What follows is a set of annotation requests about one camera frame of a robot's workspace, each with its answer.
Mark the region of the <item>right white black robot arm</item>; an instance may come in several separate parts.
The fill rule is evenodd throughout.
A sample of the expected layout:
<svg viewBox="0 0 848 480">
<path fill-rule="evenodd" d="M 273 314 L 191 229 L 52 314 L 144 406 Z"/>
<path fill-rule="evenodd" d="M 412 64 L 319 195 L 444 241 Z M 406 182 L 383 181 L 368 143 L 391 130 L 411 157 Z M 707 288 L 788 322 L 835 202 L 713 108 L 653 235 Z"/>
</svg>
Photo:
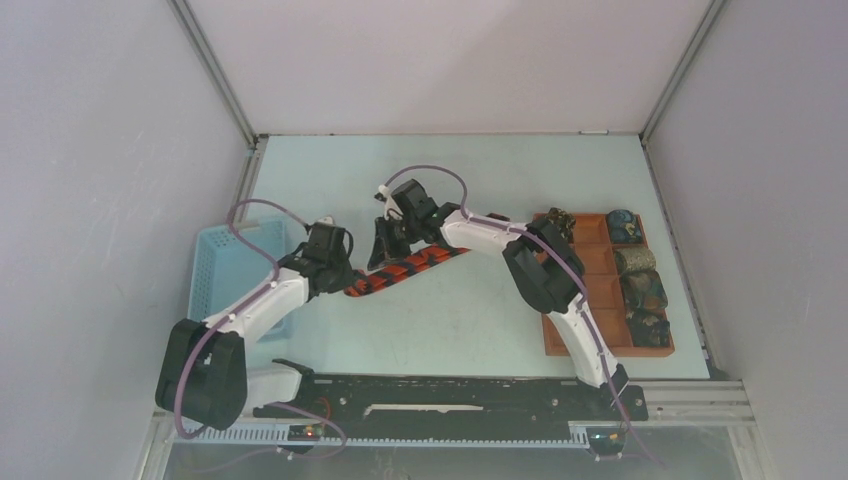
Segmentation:
<svg viewBox="0 0 848 480">
<path fill-rule="evenodd" d="M 556 226 L 545 218 L 527 224 L 472 214 L 454 203 L 437 205 L 416 180 L 395 189 L 379 186 L 383 213 L 367 269 L 370 282 L 388 286 L 474 251 L 503 260 L 522 299 L 546 315 L 585 384 L 585 411 L 606 418 L 622 403 L 629 376 L 600 335 L 588 301 L 584 266 Z"/>
</svg>

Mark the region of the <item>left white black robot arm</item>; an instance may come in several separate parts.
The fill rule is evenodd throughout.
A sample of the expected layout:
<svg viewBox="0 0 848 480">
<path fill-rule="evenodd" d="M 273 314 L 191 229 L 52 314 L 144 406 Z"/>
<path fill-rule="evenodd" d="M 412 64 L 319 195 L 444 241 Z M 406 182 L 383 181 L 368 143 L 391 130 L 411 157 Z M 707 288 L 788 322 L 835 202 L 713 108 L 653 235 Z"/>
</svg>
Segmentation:
<svg viewBox="0 0 848 480">
<path fill-rule="evenodd" d="M 308 371 L 285 360 L 263 368 L 247 365 L 247 352 L 286 315 L 321 294 L 351 286 L 352 236 L 329 218 L 308 228 L 293 253 L 224 310 L 202 321 L 183 319 L 168 338 L 154 400 L 177 421 L 188 418 L 225 430 L 244 413 L 278 402 L 292 416 L 316 403 Z"/>
</svg>

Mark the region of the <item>orange navy striped tie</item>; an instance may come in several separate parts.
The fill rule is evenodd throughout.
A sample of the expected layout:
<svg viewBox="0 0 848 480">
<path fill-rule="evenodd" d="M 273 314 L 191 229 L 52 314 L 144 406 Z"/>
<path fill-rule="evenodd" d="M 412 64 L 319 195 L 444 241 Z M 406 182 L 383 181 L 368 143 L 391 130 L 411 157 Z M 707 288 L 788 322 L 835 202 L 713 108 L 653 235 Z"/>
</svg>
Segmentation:
<svg viewBox="0 0 848 480">
<path fill-rule="evenodd" d="M 383 262 L 379 264 L 379 269 L 372 270 L 368 274 L 357 270 L 354 284 L 345 288 L 343 293 L 349 297 L 364 297 L 387 289 L 467 252 L 468 249 L 465 248 L 453 248 L 444 242 L 436 242 L 403 259 Z"/>
</svg>

